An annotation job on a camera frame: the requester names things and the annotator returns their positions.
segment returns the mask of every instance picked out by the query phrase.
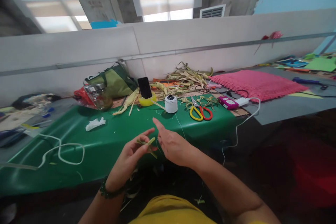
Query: white wall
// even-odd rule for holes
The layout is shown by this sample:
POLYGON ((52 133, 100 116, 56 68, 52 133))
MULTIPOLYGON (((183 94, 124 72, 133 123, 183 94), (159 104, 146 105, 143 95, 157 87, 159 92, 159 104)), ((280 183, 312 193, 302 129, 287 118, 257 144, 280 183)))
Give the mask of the white wall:
POLYGON ((210 71, 211 67, 213 67, 214 71, 229 71, 271 62, 289 54, 305 55, 312 52, 323 39, 313 38, 275 43, 273 48, 272 44, 263 44, 255 55, 253 54, 259 45, 132 59, 126 61, 126 64, 134 77, 141 78, 147 76, 150 80, 153 78, 165 78, 166 74, 173 72, 175 66, 181 61, 187 62, 195 70, 210 71))
POLYGON ((323 38, 216 49, 149 57, 139 53, 178 50, 215 44, 259 40, 281 30, 284 37, 331 32, 336 9, 275 13, 216 19, 137 23, 120 28, 0 38, 0 72, 107 59, 111 63, 1 76, 0 106, 28 93, 52 92, 70 96, 83 79, 123 58, 132 76, 162 78, 180 61, 197 70, 231 70, 272 61, 288 54, 314 50, 323 38))

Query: red scissors handle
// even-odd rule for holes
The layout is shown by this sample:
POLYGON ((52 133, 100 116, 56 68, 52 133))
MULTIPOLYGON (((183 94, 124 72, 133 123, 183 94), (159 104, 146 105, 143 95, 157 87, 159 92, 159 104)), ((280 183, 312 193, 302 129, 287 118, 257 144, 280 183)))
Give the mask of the red scissors handle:
POLYGON ((199 111, 201 112, 204 120, 210 121, 212 119, 212 112, 210 111, 210 109, 208 109, 206 107, 201 107, 201 106, 199 106, 198 108, 199 108, 199 111), (205 117, 204 114, 203 114, 203 110, 206 110, 210 114, 210 117, 205 117))

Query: pink cushion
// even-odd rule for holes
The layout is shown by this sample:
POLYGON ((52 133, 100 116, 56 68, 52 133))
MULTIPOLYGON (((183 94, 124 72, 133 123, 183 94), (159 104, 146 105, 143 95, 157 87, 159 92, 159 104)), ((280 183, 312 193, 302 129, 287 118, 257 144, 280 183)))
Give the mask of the pink cushion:
MULTIPOLYGON (((306 86, 280 76, 252 70, 225 73, 212 76, 210 79, 233 91, 246 90, 249 93, 249 97, 257 97, 261 101, 279 98, 308 89, 306 86)), ((237 91, 235 93, 247 98, 247 93, 244 91, 237 91)))

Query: scissors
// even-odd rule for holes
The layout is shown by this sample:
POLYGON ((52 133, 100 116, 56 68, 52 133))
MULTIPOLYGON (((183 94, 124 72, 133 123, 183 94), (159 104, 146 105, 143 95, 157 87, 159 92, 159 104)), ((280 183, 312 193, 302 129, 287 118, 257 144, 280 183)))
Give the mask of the scissors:
POLYGON ((192 119, 194 119, 196 121, 202 121, 203 119, 206 120, 206 121, 210 121, 212 119, 212 112, 208 108, 199 106, 198 103, 194 100, 193 97, 191 98, 191 101, 192 101, 193 106, 190 109, 189 114, 190 114, 192 119), (194 117, 192 115, 193 110, 196 111, 196 113, 200 116, 200 118, 194 117), (210 117, 205 117, 204 114, 203 114, 203 110, 206 110, 210 114, 210 117))

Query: hand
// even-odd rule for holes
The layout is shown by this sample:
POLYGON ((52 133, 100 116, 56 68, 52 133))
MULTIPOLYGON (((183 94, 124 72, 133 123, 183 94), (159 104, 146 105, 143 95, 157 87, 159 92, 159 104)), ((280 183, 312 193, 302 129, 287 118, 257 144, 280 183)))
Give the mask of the hand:
POLYGON ((131 177, 139 159, 147 153, 148 145, 138 144, 137 139, 149 142, 148 135, 154 131, 154 128, 148 129, 125 144, 115 165, 108 175, 105 186, 109 192, 117 191, 124 186, 126 181, 131 177))
POLYGON ((157 136, 164 155, 174 164, 190 167, 197 148, 176 132, 167 130, 156 118, 153 118, 159 134, 157 136))

